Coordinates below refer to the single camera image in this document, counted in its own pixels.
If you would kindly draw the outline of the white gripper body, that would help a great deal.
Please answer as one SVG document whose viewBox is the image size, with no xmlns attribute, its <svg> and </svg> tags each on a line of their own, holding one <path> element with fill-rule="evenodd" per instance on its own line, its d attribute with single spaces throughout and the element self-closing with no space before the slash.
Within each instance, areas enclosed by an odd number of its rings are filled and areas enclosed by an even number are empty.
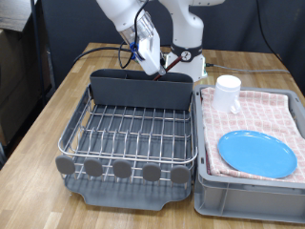
<svg viewBox="0 0 305 229">
<path fill-rule="evenodd" d="M 138 42 L 138 62 L 147 75 L 159 73 L 161 66 L 160 37 L 156 30 Z"/>
</svg>

